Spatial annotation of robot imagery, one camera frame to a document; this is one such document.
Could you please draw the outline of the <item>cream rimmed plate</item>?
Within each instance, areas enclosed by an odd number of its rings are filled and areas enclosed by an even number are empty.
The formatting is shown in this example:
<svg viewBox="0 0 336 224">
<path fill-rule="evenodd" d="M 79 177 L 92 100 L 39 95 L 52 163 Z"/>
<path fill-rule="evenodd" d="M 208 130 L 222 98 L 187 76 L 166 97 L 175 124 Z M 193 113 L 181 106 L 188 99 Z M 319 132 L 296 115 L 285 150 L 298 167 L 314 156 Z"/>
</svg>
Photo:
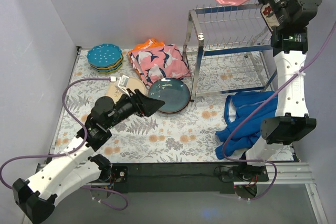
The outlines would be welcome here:
<svg viewBox="0 0 336 224">
<path fill-rule="evenodd" d="M 123 95 L 123 93 L 117 87 L 120 79 L 121 77 L 117 77 L 116 82 L 112 82 L 106 92 L 106 96 L 111 97 L 114 102 L 119 101 L 119 99 Z M 147 88 L 145 87 L 144 83 L 138 78 L 130 77 L 126 88 L 130 89 L 132 92 L 134 92 L 135 89 L 139 89 L 142 94 L 147 95 Z"/>
</svg>

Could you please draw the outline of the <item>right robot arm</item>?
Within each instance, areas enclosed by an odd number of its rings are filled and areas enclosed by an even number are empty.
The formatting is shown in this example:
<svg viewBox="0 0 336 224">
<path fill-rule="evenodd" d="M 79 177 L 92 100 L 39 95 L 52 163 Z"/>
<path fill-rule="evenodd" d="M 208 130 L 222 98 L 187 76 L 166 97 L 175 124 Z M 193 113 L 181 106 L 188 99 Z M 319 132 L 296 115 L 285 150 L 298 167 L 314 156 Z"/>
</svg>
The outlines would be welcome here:
<svg viewBox="0 0 336 224">
<path fill-rule="evenodd" d="M 261 136 L 240 158 L 238 176 L 251 180 L 266 173 L 266 161 L 282 146 L 301 140 L 315 129 L 304 91 L 304 66 L 308 52 L 307 25 L 322 0 L 258 0 L 269 5 L 277 24 L 270 25 L 271 46 L 277 67 L 279 93 L 275 116 L 261 123 Z"/>
</svg>

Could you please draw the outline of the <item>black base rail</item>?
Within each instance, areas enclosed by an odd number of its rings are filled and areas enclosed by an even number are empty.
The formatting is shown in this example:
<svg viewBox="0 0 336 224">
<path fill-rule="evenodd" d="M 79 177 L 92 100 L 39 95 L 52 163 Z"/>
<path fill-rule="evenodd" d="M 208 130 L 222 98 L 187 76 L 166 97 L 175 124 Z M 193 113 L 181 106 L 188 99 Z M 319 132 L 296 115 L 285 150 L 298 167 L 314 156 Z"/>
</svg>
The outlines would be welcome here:
<svg viewBox="0 0 336 224">
<path fill-rule="evenodd" d="M 266 182 L 266 168 L 237 162 L 210 163 L 116 163 L 94 185 L 112 185 L 126 193 L 218 192 L 233 194 L 234 184 L 255 186 Z"/>
</svg>

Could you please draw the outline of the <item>blue polka dot plate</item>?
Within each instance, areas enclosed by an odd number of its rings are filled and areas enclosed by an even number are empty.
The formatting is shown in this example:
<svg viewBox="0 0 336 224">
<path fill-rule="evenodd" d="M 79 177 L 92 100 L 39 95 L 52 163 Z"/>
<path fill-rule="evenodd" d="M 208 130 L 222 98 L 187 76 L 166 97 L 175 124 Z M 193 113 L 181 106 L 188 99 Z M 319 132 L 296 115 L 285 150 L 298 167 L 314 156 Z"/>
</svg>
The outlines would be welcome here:
<svg viewBox="0 0 336 224">
<path fill-rule="evenodd" d="M 101 72 L 101 73 L 107 73 L 107 72 L 115 72 L 117 71 L 118 69 L 121 68 L 121 66 L 123 65 L 123 63 L 121 62 L 120 64 L 116 65 L 115 67 L 113 68 L 109 68 L 109 69 L 98 69 L 98 68 L 95 68 L 93 66 L 91 66 L 91 68 L 97 72 Z"/>
</svg>

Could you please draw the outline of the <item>yellow polka dot plate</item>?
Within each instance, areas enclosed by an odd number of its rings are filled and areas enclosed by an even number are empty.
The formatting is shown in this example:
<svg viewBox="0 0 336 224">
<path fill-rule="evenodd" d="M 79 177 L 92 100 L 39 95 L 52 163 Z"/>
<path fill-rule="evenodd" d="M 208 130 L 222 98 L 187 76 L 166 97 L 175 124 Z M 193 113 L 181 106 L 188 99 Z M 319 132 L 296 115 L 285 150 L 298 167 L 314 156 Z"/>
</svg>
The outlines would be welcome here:
<svg viewBox="0 0 336 224">
<path fill-rule="evenodd" d="M 115 64 L 110 65 L 110 66 L 107 66 L 107 67 L 97 67 L 97 66 L 92 65 L 92 64 L 90 64 L 90 66 L 93 67 L 93 68 L 99 69 L 99 70 L 107 70 L 107 69 L 112 69 L 112 68 L 115 68 L 115 67 L 121 65 L 122 62 L 123 62 L 123 58 L 121 58 L 121 59 L 120 59 L 119 61 L 117 61 Z"/>
</svg>

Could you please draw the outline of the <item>dark teal plate on table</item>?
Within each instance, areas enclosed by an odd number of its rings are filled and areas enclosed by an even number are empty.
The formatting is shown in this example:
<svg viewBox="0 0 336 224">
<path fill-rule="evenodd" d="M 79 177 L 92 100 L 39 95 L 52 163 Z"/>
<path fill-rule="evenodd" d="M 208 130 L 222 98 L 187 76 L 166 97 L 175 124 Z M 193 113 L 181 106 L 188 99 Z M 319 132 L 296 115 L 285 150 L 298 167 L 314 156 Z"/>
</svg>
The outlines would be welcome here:
<svg viewBox="0 0 336 224">
<path fill-rule="evenodd" d="M 159 109 L 159 112 L 164 114 L 175 114 L 182 112 L 187 106 L 188 104 L 165 104 Z"/>
</svg>

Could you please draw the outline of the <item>pink bird print cloth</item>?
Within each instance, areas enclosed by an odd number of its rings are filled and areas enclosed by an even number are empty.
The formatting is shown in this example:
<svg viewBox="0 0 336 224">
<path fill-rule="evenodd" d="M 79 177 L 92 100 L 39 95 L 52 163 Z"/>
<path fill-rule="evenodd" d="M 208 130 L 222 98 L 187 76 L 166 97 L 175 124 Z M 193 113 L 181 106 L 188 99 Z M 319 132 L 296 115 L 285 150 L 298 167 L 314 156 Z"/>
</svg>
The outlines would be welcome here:
<svg viewBox="0 0 336 224">
<path fill-rule="evenodd" d="M 188 64 L 175 44 L 134 50 L 129 56 L 147 87 L 162 78 L 180 79 L 191 76 Z"/>
</svg>

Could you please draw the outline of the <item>steel dish rack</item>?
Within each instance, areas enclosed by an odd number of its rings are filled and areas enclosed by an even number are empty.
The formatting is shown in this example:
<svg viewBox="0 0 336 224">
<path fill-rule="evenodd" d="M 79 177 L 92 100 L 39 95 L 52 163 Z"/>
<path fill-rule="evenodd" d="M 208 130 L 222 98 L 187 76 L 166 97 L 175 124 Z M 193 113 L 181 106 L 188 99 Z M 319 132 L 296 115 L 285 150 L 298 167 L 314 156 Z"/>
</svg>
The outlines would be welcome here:
<svg viewBox="0 0 336 224">
<path fill-rule="evenodd" d="M 267 69 L 270 31 L 261 5 L 215 5 L 188 13 L 182 56 L 190 64 L 191 99 L 241 91 L 273 90 Z"/>
</svg>

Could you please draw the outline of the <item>orange cloth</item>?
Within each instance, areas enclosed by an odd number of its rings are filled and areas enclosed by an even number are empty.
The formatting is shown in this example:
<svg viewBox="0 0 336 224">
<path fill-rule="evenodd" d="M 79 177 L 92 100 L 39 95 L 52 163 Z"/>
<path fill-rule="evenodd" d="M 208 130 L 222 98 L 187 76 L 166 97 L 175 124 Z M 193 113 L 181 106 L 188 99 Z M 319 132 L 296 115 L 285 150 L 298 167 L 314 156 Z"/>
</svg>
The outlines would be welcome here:
<svg viewBox="0 0 336 224">
<path fill-rule="evenodd" d="M 164 42 L 159 42 L 156 39 L 151 38 L 143 44 L 137 44 L 132 50 L 128 52 L 128 57 L 130 57 L 134 51 L 143 50 L 147 48 L 154 48 L 154 47 L 159 47 L 159 46 L 164 46 L 164 45 L 165 45 Z"/>
</svg>

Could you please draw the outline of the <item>dark teal plate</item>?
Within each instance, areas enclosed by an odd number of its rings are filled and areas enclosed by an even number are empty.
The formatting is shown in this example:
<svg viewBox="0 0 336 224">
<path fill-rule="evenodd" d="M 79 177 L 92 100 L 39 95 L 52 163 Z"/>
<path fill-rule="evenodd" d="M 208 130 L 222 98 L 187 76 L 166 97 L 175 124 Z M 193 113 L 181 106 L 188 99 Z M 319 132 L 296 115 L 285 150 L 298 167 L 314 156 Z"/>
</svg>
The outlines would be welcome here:
<svg viewBox="0 0 336 224">
<path fill-rule="evenodd" d="M 182 112 L 187 106 L 188 104 L 165 104 L 159 109 L 159 112 L 164 114 L 175 114 Z"/>
<path fill-rule="evenodd" d="M 182 111 L 190 102 L 188 86 L 175 78 L 162 78 L 151 85 L 148 96 L 165 102 L 159 111 L 173 114 Z"/>
</svg>

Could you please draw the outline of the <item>light blue plate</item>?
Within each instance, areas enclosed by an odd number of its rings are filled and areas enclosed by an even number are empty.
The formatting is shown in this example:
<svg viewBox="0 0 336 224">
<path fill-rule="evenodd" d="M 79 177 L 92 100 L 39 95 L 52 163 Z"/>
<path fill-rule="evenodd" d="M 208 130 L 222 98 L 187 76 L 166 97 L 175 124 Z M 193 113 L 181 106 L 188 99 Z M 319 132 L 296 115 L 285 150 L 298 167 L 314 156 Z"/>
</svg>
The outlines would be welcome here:
<svg viewBox="0 0 336 224">
<path fill-rule="evenodd" d="M 94 46 L 87 54 L 88 62 L 97 67 L 107 67 L 122 58 L 122 51 L 114 44 L 100 44 Z"/>
</svg>

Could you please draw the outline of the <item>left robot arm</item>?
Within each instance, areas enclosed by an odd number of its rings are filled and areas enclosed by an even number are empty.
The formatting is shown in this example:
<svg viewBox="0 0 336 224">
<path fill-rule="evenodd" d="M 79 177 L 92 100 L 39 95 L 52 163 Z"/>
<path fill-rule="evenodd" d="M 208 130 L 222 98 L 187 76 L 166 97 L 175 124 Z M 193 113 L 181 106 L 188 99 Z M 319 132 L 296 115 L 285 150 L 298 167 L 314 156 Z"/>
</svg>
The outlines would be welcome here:
<svg viewBox="0 0 336 224">
<path fill-rule="evenodd" d="M 164 104 L 138 89 L 128 90 L 117 102 L 108 96 L 100 97 L 84 127 L 63 152 L 28 179 L 19 178 L 13 183 L 15 203 L 32 223 L 42 223 L 77 189 L 95 180 L 108 181 L 112 165 L 97 150 L 112 136 L 111 128 L 134 114 L 150 117 Z"/>
</svg>

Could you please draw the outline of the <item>floral table mat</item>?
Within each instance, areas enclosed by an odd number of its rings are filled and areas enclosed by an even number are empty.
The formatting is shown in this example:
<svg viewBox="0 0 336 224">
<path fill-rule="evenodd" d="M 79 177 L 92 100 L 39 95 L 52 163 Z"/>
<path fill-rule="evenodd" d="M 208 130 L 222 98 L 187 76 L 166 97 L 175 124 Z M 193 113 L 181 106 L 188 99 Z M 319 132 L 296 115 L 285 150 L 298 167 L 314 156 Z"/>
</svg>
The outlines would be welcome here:
<svg viewBox="0 0 336 224">
<path fill-rule="evenodd" d="M 50 148 L 61 152 L 75 136 L 94 102 L 106 95 L 106 76 L 90 68 L 81 50 L 72 73 L 74 86 L 67 93 L 68 112 L 59 119 Z M 99 153 L 112 163 L 215 162 L 220 141 L 216 132 L 226 127 L 226 94 L 198 97 L 175 114 L 155 113 L 149 118 L 131 116 L 112 129 L 112 137 Z"/>
</svg>

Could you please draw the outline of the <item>green polka dot plate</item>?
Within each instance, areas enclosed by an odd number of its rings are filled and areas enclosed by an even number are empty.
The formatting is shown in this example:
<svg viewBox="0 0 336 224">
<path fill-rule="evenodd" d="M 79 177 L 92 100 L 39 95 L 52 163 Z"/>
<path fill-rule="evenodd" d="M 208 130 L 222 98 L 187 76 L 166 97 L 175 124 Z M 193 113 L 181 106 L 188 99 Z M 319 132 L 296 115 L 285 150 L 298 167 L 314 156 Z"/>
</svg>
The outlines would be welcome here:
<svg viewBox="0 0 336 224">
<path fill-rule="evenodd" d="M 110 74 L 110 73 L 114 73 L 116 71 L 118 71 L 122 66 L 119 65 L 115 68 L 112 68 L 112 69 L 107 69 L 107 70 L 99 70 L 99 69 L 96 69 L 96 68 L 93 68 L 91 67 L 93 70 L 95 70 L 96 72 L 100 73 L 100 74 Z"/>
</svg>

